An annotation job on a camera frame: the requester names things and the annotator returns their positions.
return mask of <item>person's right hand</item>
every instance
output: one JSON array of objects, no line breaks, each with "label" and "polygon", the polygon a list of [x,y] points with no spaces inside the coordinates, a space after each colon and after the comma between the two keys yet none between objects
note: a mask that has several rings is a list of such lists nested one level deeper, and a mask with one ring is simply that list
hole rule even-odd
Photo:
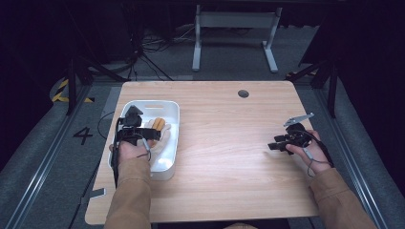
[{"label": "person's right hand", "polygon": [[[318,140],[321,140],[319,137],[319,134],[316,131],[313,130],[308,130],[308,132],[312,135],[314,135]],[[327,157],[325,156],[324,152],[321,150],[319,147],[318,143],[316,143],[315,140],[313,140],[310,145],[307,147],[307,149],[310,151],[310,153],[313,156],[314,161],[311,162],[311,160],[308,158],[308,156],[305,154],[303,148],[288,144],[286,146],[286,149],[289,150],[292,153],[295,153],[299,155],[304,162],[310,166],[310,169],[315,173],[318,174],[322,171],[328,170],[331,168],[330,164],[328,164]]]}]

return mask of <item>table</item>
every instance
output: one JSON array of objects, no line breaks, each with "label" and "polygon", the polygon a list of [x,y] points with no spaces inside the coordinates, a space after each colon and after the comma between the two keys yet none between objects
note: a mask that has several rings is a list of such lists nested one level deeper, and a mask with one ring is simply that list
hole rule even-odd
[{"label": "table", "polygon": [[[240,97],[245,90],[248,97]],[[297,155],[270,151],[283,124],[306,112],[288,81],[127,82],[117,102],[117,120],[132,100],[172,100],[180,106],[176,172],[152,181],[151,222],[276,219],[317,216],[307,167]],[[308,120],[302,122],[310,129]],[[104,147],[86,222],[103,224],[115,191]]]}]

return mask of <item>white metal frame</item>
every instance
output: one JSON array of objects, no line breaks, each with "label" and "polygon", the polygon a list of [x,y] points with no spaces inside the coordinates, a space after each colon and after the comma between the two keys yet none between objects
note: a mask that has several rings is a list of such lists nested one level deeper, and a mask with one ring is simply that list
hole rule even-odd
[{"label": "white metal frame", "polygon": [[201,27],[210,28],[261,28],[269,29],[267,41],[263,41],[267,63],[272,73],[277,73],[277,65],[271,51],[271,44],[277,30],[282,8],[277,8],[276,12],[219,12],[201,11],[200,5],[196,11],[196,45],[194,48],[193,71],[200,70],[200,60],[202,53]]}]

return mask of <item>gray floor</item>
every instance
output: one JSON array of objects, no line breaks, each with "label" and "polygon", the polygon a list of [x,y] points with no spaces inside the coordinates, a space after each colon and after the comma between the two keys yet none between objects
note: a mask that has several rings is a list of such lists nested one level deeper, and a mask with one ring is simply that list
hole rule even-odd
[{"label": "gray floor", "polygon": [[[189,28],[179,28],[179,34]],[[188,36],[190,40],[184,40],[165,51],[146,54],[175,80],[284,80],[287,73],[306,67],[299,68],[298,63],[315,33],[316,28],[308,27],[281,28],[277,31],[272,50],[279,67],[278,73],[271,73],[266,63],[261,41],[266,39],[267,31],[261,30],[248,33],[204,31],[201,69],[197,73],[191,71],[194,49],[192,34]],[[160,80],[155,71],[141,60],[136,63],[135,71],[138,80]],[[161,79],[167,80],[161,73],[158,74]],[[325,111],[328,84],[323,90],[315,91],[309,86],[311,78],[306,76],[295,83],[297,93],[306,111],[315,113],[310,121],[328,146],[336,168],[357,195],[364,188],[370,190],[373,198],[359,196],[366,209],[369,209],[370,200],[374,201],[375,204],[371,205],[376,208],[371,208],[369,213],[376,219],[379,228],[405,228],[404,197],[388,175],[344,87],[339,81],[335,106],[337,118],[331,119]],[[60,81],[55,82],[50,97]],[[67,103],[53,104],[0,174],[0,228],[5,228],[9,222],[15,228],[68,228],[101,157],[105,144],[103,136],[107,135],[112,122],[111,116],[101,118],[114,109],[120,86],[120,83],[104,76],[96,77],[90,89],[78,85],[79,91],[93,97],[95,102],[79,104],[70,118],[65,116]],[[71,125],[67,125],[66,132],[60,133],[61,127],[66,126],[67,122]],[[89,135],[93,136],[88,137],[82,145],[82,138],[74,137],[74,134],[84,128],[89,128]],[[60,136],[60,143],[54,146],[56,136]],[[365,183],[350,169],[353,162],[348,158],[347,151],[352,155],[354,165],[360,169],[360,178],[364,178]],[[45,161],[50,164],[50,170],[37,175],[38,168],[43,166],[43,159],[50,155],[52,159]],[[37,192],[31,197],[24,196],[31,182],[39,185],[34,189]],[[85,211],[84,204],[79,208],[73,228],[101,228],[85,223]],[[311,228],[308,219],[288,221],[294,229]],[[315,228],[323,228],[319,218],[313,218],[313,221]]]}]

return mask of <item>long sleeve shirt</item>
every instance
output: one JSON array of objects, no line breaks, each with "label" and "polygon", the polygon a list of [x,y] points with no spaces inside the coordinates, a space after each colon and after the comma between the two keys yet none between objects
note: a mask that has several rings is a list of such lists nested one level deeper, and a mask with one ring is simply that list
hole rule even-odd
[{"label": "long sleeve shirt", "polygon": [[[118,169],[117,189],[105,228],[150,229],[151,190],[148,161],[133,158],[122,162]],[[326,228],[376,228],[336,169],[317,174],[309,187],[314,193],[320,218]]]}]

